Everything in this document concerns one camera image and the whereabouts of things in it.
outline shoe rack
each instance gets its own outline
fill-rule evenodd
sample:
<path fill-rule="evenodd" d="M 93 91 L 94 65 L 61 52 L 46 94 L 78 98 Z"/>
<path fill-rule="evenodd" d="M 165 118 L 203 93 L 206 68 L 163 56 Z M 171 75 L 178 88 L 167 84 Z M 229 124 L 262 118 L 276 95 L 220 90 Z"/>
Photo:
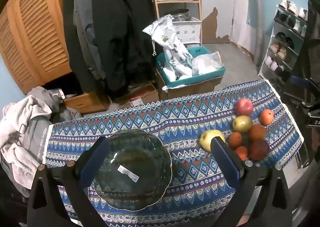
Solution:
<path fill-rule="evenodd" d="M 279 18 L 279 15 L 277 13 L 284 14 L 288 17 L 285 21 L 283 21 Z M 299 21 L 301 28 L 303 26 L 307 26 L 307 21 L 277 5 L 268 49 L 264 56 L 263 63 L 258 74 L 262 78 L 269 80 L 270 83 L 275 86 L 279 94 L 282 93 L 283 86 L 285 85 L 292 72 L 304 41 L 304 37 L 299 32 L 294 30 L 292 25 L 290 25 L 290 22 L 288 21 L 289 19 L 291 20 L 291 22 Z M 286 38 L 289 37 L 292 40 L 294 47 L 290 47 L 289 45 L 287 45 L 287 43 L 283 43 L 281 40 L 279 40 L 276 37 L 279 32 L 284 33 Z M 278 50 L 281 49 L 280 53 L 277 52 L 273 47 L 275 43 L 279 45 Z M 278 63 L 278 66 L 282 66 L 284 68 L 284 71 L 281 71 L 279 69 L 274 70 L 274 66 L 271 68 L 271 66 L 266 64 L 266 60 L 268 57 L 272 59 L 272 62 L 276 61 Z"/>

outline tablecloth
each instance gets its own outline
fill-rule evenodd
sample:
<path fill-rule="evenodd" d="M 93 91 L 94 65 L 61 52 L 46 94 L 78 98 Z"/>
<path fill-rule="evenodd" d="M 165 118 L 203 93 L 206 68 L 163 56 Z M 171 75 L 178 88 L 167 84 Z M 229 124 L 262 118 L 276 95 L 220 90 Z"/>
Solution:
<path fill-rule="evenodd" d="M 253 102 L 251 118 L 255 123 L 266 108 L 275 114 L 265 138 L 270 153 L 258 164 L 285 166 L 299 150 L 303 137 L 288 108 L 265 80 L 54 124 L 47 137 L 44 163 L 63 166 L 78 159 L 100 136 L 140 128 L 156 135 L 170 152 L 172 182 L 158 203 L 138 212 L 110 207 L 91 185 L 89 199 L 103 220 L 108 226 L 166 226 L 210 215 L 223 209 L 235 190 L 225 181 L 214 157 L 197 140 L 208 129 L 218 129 L 227 137 L 236 118 L 233 108 L 240 98 Z M 59 187 L 59 191 L 69 216 L 77 219 L 64 188 Z"/>

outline screw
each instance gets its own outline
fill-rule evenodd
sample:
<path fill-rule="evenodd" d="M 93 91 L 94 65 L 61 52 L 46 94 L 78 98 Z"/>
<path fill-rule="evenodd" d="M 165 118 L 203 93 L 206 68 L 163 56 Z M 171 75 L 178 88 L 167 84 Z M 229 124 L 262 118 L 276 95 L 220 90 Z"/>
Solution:
<path fill-rule="evenodd" d="M 252 161 L 250 161 L 250 160 L 246 160 L 246 161 L 244 162 L 244 164 L 245 164 L 246 166 L 248 166 L 248 167 L 252 167 L 252 166 L 253 166 L 253 163 L 252 163 Z"/>
<path fill-rule="evenodd" d="M 45 168 L 45 164 L 41 164 L 40 166 L 38 166 L 38 169 L 41 171 Z"/>
<path fill-rule="evenodd" d="M 71 166 L 74 166 L 74 165 L 75 165 L 75 161 L 73 161 L 73 160 L 67 162 L 67 166 L 68 167 L 71 167 Z"/>
<path fill-rule="evenodd" d="M 275 168 L 280 171 L 282 169 L 282 166 L 280 164 L 276 164 Z"/>

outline white plastic basket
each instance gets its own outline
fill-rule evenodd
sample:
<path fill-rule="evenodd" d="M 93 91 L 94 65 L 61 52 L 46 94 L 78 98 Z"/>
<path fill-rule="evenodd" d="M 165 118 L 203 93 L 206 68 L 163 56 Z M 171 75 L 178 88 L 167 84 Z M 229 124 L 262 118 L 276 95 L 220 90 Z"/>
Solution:
<path fill-rule="evenodd" d="M 178 39 L 183 43 L 200 43 L 201 21 L 191 17 L 190 21 L 172 22 Z"/>

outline teal plastic tray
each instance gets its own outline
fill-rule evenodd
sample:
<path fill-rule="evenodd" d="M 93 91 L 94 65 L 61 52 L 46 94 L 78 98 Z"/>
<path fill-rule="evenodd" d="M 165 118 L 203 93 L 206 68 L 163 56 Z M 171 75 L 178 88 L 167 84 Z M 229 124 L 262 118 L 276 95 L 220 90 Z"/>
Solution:
<path fill-rule="evenodd" d="M 206 49 L 203 46 L 189 47 L 189 48 L 187 48 L 187 50 L 188 50 L 188 52 L 190 52 L 190 54 L 193 57 L 197 57 L 199 55 L 211 53 L 208 49 Z M 192 84 L 196 84 L 196 83 L 199 83 L 199 82 L 202 82 L 205 80 L 220 78 L 220 77 L 223 77 L 224 72 L 226 71 L 226 68 L 222 67 L 220 70 L 215 71 L 215 72 L 210 72 L 210 73 L 207 73 L 204 75 L 193 76 L 191 78 L 187 78 L 184 80 L 177 80 L 177 81 L 170 82 L 169 78 L 162 70 L 162 68 L 164 67 L 164 63 L 165 63 L 165 56 L 164 56 L 164 52 L 163 52 L 157 56 L 156 65 L 157 65 L 158 71 L 160 72 L 160 74 L 161 74 L 161 76 L 162 76 L 162 78 L 168 88 L 174 88 L 179 85 L 192 85 Z"/>

